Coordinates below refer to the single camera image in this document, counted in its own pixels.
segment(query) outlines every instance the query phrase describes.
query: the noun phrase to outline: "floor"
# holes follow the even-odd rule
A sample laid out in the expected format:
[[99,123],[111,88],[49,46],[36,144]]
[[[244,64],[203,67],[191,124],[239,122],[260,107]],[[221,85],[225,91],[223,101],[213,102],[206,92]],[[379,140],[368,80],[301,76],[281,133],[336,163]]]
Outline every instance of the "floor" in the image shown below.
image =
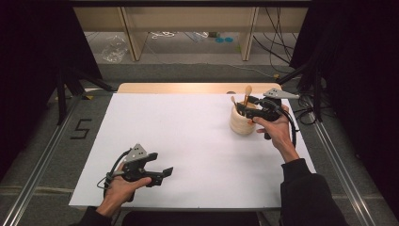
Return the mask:
[[[272,81],[292,70],[287,67],[286,61],[289,61],[290,56],[286,54],[286,50],[292,53],[291,48],[295,47],[297,36],[297,34],[283,34],[285,45],[291,47],[283,48],[275,43],[272,46],[270,40],[275,34],[256,34],[256,39],[263,47],[254,41],[249,61],[243,61],[237,43],[238,35],[235,33],[220,33],[222,42],[191,32],[165,33],[171,37],[160,36],[165,35],[161,32],[155,34],[149,34],[139,61],[133,62],[128,52],[122,57],[121,62],[114,63],[104,59],[103,51],[109,47],[113,38],[124,39],[123,33],[86,32],[93,55],[104,75],[104,81],[118,84],[118,78],[126,75],[125,72],[117,72],[118,68],[127,67],[131,70],[130,66],[133,65],[138,68],[164,65],[166,70],[157,71],[164,76],[170,75],[169,67],[176,65],[179,67],[173,68],[174,73],[184,73],[187,67],[194,68],[191,70],[211,67],[213,72],[223,73],[226,69],[218,71],[218,67],[222,65],[229,69],[231,76],[236,73],[254,73]],[[269,49],[273,47],[272,50],[277,56],[270,55],[264,47]],[[261,70],[263,66],[268,67],[269,70]],[[298,78],[293,79],[283,86],[283,89],[295,92],[297,81]],[[32,136],[30,145],[21,152],[0,184],[2,221],[7,219],[9,211],[12,212],[11,208],[20,208],[22,214],[15,217],[14,224],[8,225],[65,225],[74,223],[82,217],[83,212],[70,208],[68,201],[81,168],[84,167],[96,132],[100,129],[111,97],[112,93],[96,89],[88,90],[85,99],[71,97],[68,105],[73,114],[68,124],[60,129],[56,126],[57,98],[55,95],[52,96],[48,103],[48,112],[43,115],[42,123],[38,126],[37,133]],[[293,109],[303,107],[298,102],[291,102],[291,106]],[[307,115],[301,118],[305,123],[298,124],[316,170],[326,176],[333,198],[349,224],[399,225],[361,162],[353,155],[350,141],[344,135],[339,120],[334,117],[333,110],[330,108],[324,110],[323,118],[323,123],[305,125],[306,121],[312,120],[311,115]],[[85,122],[82,119],[90,119],[91,122]],[[87,123],[90,129],[87,138],[71,139],[73,136],[82,136],[82,134],[76,134],[77,123]],[[51,143],[57,130],[60,130],[59,139]],[[48,153],[48,161],[42,160],[42,153]],[[41,164],[42,175],[32,175],[41,161],[44,161],[44,164]],[[27,182],[32,181],[32,177],[35,176],[38,178],[33,184],[33,192],[27,197],[27,204],[16,205],[19,194],[24,192]],[[126,213],[122,211],[116,225],[120,225],[120,219]],[[279,210],[263,211],[259,213],[259,218],[262,225],[267,225],[267,221],[270,225],[278,225]]]

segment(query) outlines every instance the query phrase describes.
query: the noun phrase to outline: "black cloth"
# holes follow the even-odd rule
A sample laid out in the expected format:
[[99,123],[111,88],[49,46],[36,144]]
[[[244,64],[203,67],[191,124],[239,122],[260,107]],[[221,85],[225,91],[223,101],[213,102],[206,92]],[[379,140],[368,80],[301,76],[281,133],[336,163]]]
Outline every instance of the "black cloth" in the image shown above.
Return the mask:
[[256,212],[140,212],[127,214],[122,226],[259,226]]
[[[326,179],[311,173],[303,158],[282,165],[281,220],[283,226],[346,226],[343,213],[331,197]],[[106,218],[90,206],[79,226],[109,226]]]
[[96,207],[89,206],[77,226],[110,226],[112,218],[97,213],[96,209]]

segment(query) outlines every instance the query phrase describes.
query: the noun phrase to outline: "wrist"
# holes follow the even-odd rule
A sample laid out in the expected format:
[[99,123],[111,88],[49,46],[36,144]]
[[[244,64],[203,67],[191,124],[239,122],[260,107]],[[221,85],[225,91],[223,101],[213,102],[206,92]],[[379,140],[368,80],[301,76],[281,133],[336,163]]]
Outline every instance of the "wrist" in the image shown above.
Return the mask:
[[299,158],[299,155],[296,152],[294,144],[291,142],[291,140],[281,143],[277,149],[279,150],[285,163],[297,160]]
[[101,205],[97,208],[97,213],[108,217],[112,218],[114,214],[120,209],[120,204],[117,204],[115,202],[110,202],[107,199],[104,199]]

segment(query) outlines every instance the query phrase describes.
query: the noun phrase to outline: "black cable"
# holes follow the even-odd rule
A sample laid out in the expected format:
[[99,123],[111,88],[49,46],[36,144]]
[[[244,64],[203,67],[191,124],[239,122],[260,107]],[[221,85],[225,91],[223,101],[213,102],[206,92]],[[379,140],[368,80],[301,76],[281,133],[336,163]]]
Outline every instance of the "black cable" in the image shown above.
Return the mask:
[[266,10],[267,16],[269,17],[270,23],[272,24],[273,29],[275,30],[275,37],[273,38],[273,43],[275,43],[276,35],[279,36],[279,40],[281,41],[282,45],[284,46],[284,52],[285,52],[286,56],[288,57],[288,59],[291,61],[292,56],[289,53],[289,51],[287,50],[287,46],[284,43],[284,38],[282,37],[281,23],[280,23],[280,20],[279,20],[281,8],[277,8],[278,21],[277,21],[276,26],[273,23],[273,20],[272,20],[272,18],[270,16],[269,11],[267,10],[267,8],[265,8],[265,10]]
[[[272,18],[271,18],[271,16],[270,16],[269,11],[267,10],[267,8],[264,8],[264,9],[266,10],[267,16],[269,17],[270,23],[273,25],[273,29],[275,30],[275,35],[274,35],[274,37],[273,37],[273,40],[272,40],[272,44],[271,44],[271,46],[270,46],[270,52],[269,52],[269,53],[271,53],[271,50],[273,49],[273,44],[276,43],[276,36],[279,36],[279,38],[280,38],[280,40],[281,40],[281,42],[282,42],[282,45],[284,46],[285,54],[286,54],[286,56],[289,58],[289,60],[291,60],[290,57],[289,57],[289,56],[290,56],[290,55],[289,55],[289,52],[288,52],[288,50],[287,50],[287,48],[286,48],[286,45],[285,45],[285,43],[284,43],[284,40],[283,40],[283,38],[280,36],[278,29],[275,27],[275,24],[274,24],[274,22],[273,22],[273,20],[272,20]],[[278,25],[279,25],[279,27],[281,27],[281,25],[280,25],[280,23],[279,23],[279,8],[278,8]],[[288,72],[283,72],[283,71],[278,70],[278,69],[273,65],[272,59],[271,59],[271,54],[270,54],[270,57],[269,57],[269,62],[270,62],[270,65],[272,66],[272,68],[273,68],[274,70],[276,70],[277,72],[279,72],[279,73],[288,73]]]
[[[311,106],[311,104],[310,104],[309,102],[307,102],[307,101],[304,100],[304,97],[307,97],[307,96],[308,96],[310,99],[313,98],[313,96],[310,95],[309,93],[311,93],[311,91],[302,92],[302,94],[299,96],[299,99],[298,99],[298,105],[299,105],[299,106],[302,106],[302,107],[304,107],[304,108],[299,109],[299,110],[297,110],[297,111],[294,111],[295,114],[300,112],[300,114],[297,115],[295,118],[296,118],[298,121],[300,121],[302,124],[305,124],[305,125],[311,125],[311,124],[316,123],[316,119],[314,119],[313,121],[304,121],[304,120],[303,120],[304,117],[305,117],[306,115],[311,114],[311,113],[314,111],[314,108]],[[322,110],[322,109],[329,109],[329,108],[332,108],[332,106],[330,105],[330,102],[327,101],[327,99],[326,99],[325,96],[322,96],[321,101],[322,101],[322,103],[326,104],[326,105],[320,107],[321,110]],[[324,112],[321,112],[321,113],[322,113],[323,115],[325,115],[325,116],[329,116],[329,117],[332,117],[332,118],[336,118],[335,115],[329,115],[329,114],[324,113]]]
[[276,103],[274,103],[270,100],[267,100],[267,99],[261,99],[261,100],[254,102],[255,105],[257,105],[259,103],[268,103],[269,105],[272,105],[274,107],[274,111],[276,111],[277,113],[280,113],[280,115],[281,114],[284,115],[288,119],[288,121],[291,124],[291,137],[292,137],[292,142],[295,147],[296,146],[296,127],[295,127],[294,120],[291,117],[290,113],[285,111],[284,109],[282,109],[280,105],[277,105]]
[[267,52],[269,52],[270,54],[274,55],[275,57],[278,57],[279,59],[281,59],[282,61],[286,62],[286,63],[290,63],[289,61],[287,61],[286,59],[282,58],[281,56],[277,55],[276,53],[274,53],[272,50],[267,49],[267,47],[265,47],[264,45],[262,45],[255,36],[253,36],[253,39],[258,42],[259,45],[261,45],[261,47],[266,50]]
[[120,160],[126,156],[132,149],[129,149],[128,151],[124,152],[123,154],[120,155],[120,157],[118,158],[118,160],[115,162],[114,166],[112,167],[112,169],[105,175],[105,182],[104,182],[104,194],[103,196],[105,197],[105,193],[106,190],[108,189],[109,185],[111,184],[112,178],[113,178],[113,174],[115,171],[115,168],[117,167],[118,163],[120,162]]
[[[269,37],[266,36],[266,34],[264,34],[264,32],[263,32],[263,35],[264,35],[265,38],[267,38],[268,40],[272,41]],[[286,45],[283,45],[283,44],[278,43],[278,42],[275,42],[275,44],[276,44],[276,45],[280,45],[280,46],[285,47],[285,48],[294,49],[294,48],[291,47],[291,46],[286,46]]]

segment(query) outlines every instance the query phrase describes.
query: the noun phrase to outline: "human hand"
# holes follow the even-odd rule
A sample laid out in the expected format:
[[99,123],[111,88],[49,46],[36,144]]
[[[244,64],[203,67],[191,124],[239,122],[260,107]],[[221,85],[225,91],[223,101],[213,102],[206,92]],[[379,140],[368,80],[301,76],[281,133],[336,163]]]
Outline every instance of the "human hand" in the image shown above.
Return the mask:
[[[281,108],[286,112],[289,110],[286,105],[281,105]],[[273,146],[279,150],[286,163],[299,158],[290,140],[289,120],[284,115],[281,115],[276,121],[266,121],[261,117],[254,117],[252,121],[263,126],[256,132],[267,133],[272,138]]]
[[135,182],[127,182],[121,176],[114,177],[106,190],[103,202],[96,211],[103,216],[112,217],[137,189],[146,186],[151,180],[150,177],[145,177]]

